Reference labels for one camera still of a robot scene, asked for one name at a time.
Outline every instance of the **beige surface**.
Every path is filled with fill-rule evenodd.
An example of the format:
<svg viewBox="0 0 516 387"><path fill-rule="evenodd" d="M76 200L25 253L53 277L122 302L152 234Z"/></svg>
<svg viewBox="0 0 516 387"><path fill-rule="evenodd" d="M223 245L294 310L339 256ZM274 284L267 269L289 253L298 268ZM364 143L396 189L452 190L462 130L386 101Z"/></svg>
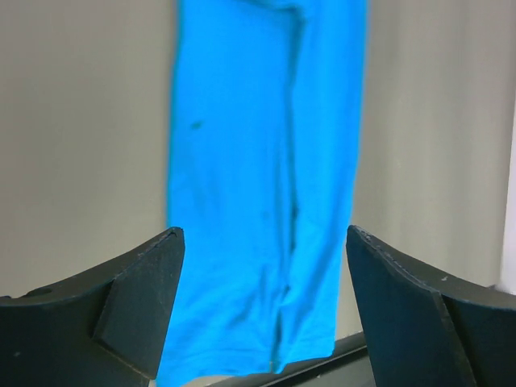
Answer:
<svg viewBox="0 0 516 387"><path fill-rule="evenodd" d="M0 2L0 294L67 277L161 230L172 8ZM494 283L516 2L372 0L370 19L355 222ZM360 329L343 272L339 336Z"/></svg>

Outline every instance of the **black table edge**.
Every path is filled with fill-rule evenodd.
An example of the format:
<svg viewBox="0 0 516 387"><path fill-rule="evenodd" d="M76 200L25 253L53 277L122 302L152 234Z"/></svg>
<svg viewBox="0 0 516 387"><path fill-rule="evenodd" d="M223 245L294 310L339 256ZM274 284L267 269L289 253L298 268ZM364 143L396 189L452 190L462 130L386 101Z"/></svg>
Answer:
<svg viewBox="0 0 516 387"><path fill-rule="evenodd" d="M367 354L364 333L359 332L337 340L331 357L290 364L279 375L265 373L233 377L215 383L212 387L292 387L350 364Z"/></svg>

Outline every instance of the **blue cloth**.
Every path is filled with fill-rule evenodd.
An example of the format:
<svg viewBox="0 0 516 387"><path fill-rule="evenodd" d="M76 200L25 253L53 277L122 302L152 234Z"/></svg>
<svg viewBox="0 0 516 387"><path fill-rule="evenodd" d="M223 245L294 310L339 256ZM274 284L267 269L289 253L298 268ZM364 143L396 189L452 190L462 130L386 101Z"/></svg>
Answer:
<svg viewBox="0 0 516 387"><path fill-rule="evenodd" d="M179 1L168 224L186 254L159 387L332 353L365 3Z"/></svg>

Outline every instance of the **blue towel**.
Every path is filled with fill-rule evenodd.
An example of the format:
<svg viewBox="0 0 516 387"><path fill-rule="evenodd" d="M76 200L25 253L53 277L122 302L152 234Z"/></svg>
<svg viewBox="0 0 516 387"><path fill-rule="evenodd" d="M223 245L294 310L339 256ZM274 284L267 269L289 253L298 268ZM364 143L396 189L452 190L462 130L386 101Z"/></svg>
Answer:
<svg viewBox="0 0 516 387"><path fill-rule="evenodd" d="M330 356L366 0L178 6L168 224L186 253L158 385Z"/></svg>

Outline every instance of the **dark spot on cloth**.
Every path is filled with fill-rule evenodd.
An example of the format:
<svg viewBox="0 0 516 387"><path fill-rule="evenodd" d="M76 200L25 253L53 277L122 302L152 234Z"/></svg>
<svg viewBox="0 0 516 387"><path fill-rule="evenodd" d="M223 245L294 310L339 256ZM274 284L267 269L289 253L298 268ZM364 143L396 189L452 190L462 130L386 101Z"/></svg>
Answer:
<svg viewBox="0 0 516 387"><path fill-rule="evenodd" d="M204 124L204 121L196 121L195 123L193 123L192 125L190 125L190 128L193 130L193 131L196 131L198 129L200 129L202 127L202 125Z"/></svg>

